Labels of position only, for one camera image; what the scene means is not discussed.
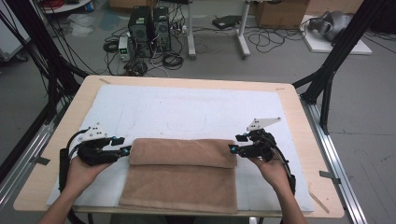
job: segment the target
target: gray floor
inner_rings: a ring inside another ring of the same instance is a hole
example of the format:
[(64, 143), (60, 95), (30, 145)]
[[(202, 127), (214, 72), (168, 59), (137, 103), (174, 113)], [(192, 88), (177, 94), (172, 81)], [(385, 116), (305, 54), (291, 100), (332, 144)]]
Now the gray floor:
[[(95, 31), (87, 37), (67, 35), (67, 41), (92, 70), (106, 69), (104, 39), (126, 25), (127, 20), (99, 4), (90, 14), (96, 18)], [(213, 18), (195, 20), (212, 27)], [(269, 53), (259, 53), (248, 43), (251, 56), (242, 60), (233, 34), (197, 33), (197, 60), (185, 58), (182, 68), (167, 70), (170, 78), (200, 78), (292, 83), (315, 72), (328, 54), (311, 53), (303, 40), (291, 41)], [(373, 37), (396, 50), (396, 42)], [(186, 44), (185, 37), (180, 38)], [(363, 38), (373, 51), (371, 56), (350, 55), (338, 70), (332, 89), (329, 129), (351, 185), (369, 223), (396, 222), (396, 55)], [(80, 68), (87, 70), (82, 63)], [(122, 71), (118, 56), (112, 71)], [(146, 77), (167, 77), (153, 69)], [(0, 68), (0, 162), (15, 147), (47, 101), (44, 86), (32, 61), (8, 63)], [(0, 213), (0, 223), (36, 222), (42, 214), (15, 211), (13, 201), (21, 185)], [(110, 215), (95, 215), (96, 223), (109, 223)], [(278, 223), (265, 219), (264, 223)], [(310, 218), (310, 223), (349, 223), (348, 217), (337, 220)]]

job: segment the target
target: white desk leg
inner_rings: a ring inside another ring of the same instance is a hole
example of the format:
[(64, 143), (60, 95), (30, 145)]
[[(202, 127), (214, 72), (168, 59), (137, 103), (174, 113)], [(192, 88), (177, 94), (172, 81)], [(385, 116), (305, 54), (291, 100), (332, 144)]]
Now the white desk leg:
[(242, 12), (241, 28), (239, 30), (238, 29), (236, 30), (236, 35), (238, 37), (239, 43), (241, 44), (242, 53), (243, 53), (242, 56), (244, 59), (246, 59), (246, 57), (250, 56), (250, 51), (248, 50), (247, 41), (245, 40), (245, 37), (244, 37), (249, 7), (250, 7), (250, 1), (247, 0), (247, 1), (245, 1), (244, 11)]
[(192, 34), (192, 13), (191, 13), (191, 4), (192, 0), (189, 0), (188, 8), (189, 8), (189, 32), (187, 34), (187, 43), (189, 44), (189, 56), (192, 60), (196, 59), (195, 54), (195, 44), (194, 44), (194, 35)]

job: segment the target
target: folded towel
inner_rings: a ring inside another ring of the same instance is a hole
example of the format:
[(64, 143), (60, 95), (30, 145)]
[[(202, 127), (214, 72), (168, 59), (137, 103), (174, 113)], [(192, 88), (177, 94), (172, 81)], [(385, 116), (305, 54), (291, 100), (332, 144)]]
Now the folded towel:
[(120, 206), (235, 214), (231, 140), (135, 139)]

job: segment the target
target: human arm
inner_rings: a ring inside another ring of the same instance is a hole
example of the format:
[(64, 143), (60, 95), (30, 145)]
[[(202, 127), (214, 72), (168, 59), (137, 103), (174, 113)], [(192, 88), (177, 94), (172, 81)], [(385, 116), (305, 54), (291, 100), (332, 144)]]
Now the human arm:
[(264, 179), (273, 187), (282, 209), (284, 224), (305, 224), (306, 219), (291, 192), (289, 180), (282, 161), (277, 158), (262, 161), (259, 158), (249, 158), (258, 167)]
[(64, 223), (76, 198), (109, 165), (111, 163), (90, 166), (79, 157), (71, 160), (64, 190), (38, 223)]

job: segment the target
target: person's left hand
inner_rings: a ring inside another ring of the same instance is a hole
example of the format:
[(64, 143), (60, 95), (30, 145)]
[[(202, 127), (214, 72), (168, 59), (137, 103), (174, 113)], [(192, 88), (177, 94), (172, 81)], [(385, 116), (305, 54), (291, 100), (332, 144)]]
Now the person's left hand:
[(76, 156), (70, 162), (64, 190), (78, 197), (112, 163), (90, 166)]

